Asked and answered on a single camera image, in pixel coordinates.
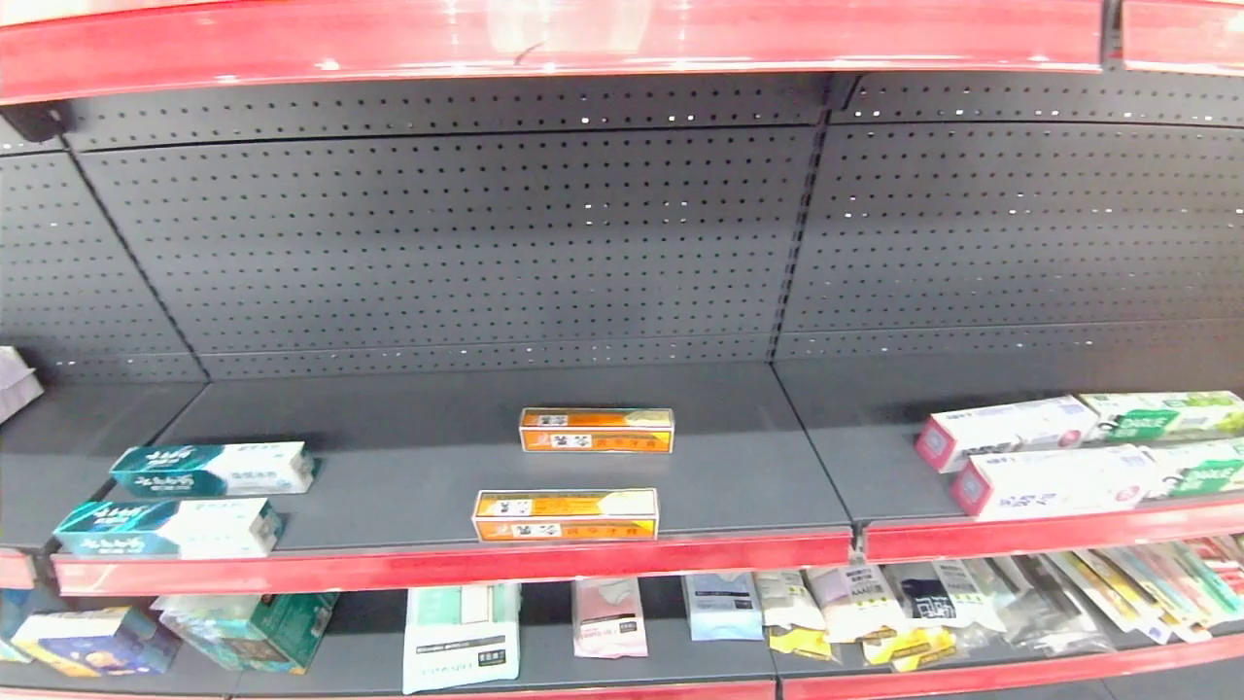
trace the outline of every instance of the white and pink toothpaste box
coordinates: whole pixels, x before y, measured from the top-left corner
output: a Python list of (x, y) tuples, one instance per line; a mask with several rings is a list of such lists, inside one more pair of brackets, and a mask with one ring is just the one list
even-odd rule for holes
[(1075, 397), (933, 414), (916, 453), (938, 474), (963, 470), (974, 455), (1079, 448), (1097, 414)]
[(978, 520), (1107, 513), (1135, 509), (1157, 475), (1153, 461), (1132, 445), (978, 455), (955, 477), (950, 495)]

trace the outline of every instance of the green toothpaste box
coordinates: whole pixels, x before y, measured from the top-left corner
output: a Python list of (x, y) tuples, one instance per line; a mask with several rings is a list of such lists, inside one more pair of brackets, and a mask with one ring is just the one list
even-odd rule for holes
[(1148, 448), (1162, 485), (1149, 499), (1202, 496), (1244, 489), (1244, 438)]
[(302, 443), (131, 448), (112, 479), (139, 499), (305, 494), (315, 460)]
[(87, 557), (266, 557), (284, 521), (267, 499), (87, 501), (56, 526), (65, 552)]
[(332, 618), (337, 593), (164, 596), (159, 622), (221, 666), (305, 674)]
[(1230, 392), (1082, 394), (1097, 426), (1085, 445), (1212, 440), (1244, 433), (1244, 400)]

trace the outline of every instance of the white box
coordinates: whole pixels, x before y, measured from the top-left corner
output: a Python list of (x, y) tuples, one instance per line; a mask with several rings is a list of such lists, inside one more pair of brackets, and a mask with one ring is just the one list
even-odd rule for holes
[(939, 474), (957, 472), (973, 455), (1079, 448), (1097, 415), (1075, 397), (933, 414), (916, 451)]
[(1157, 481), (1157, 466), (1132, 445), (982, 455), (959, 472), (952, 496), (969, 516), (1021, 520), (1133, 509)]
[(0, 424), (44, 393), (35, 371), (9, 344), (0, 344)]

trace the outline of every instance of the pink package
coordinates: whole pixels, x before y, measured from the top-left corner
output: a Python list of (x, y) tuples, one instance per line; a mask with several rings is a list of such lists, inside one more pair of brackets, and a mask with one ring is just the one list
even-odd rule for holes
[(639, 579), (576, 581), (572, 608), (576, 656), (618, 659), (648, 655)]

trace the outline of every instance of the orange toothpaste box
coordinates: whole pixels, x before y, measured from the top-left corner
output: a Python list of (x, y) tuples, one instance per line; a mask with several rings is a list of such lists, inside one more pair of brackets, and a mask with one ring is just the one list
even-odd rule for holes
[(657, 490), (480, 491), (481, 542), (656, 540)]
[(673, 453), (671, 409), (524, 409), (524, 453)]

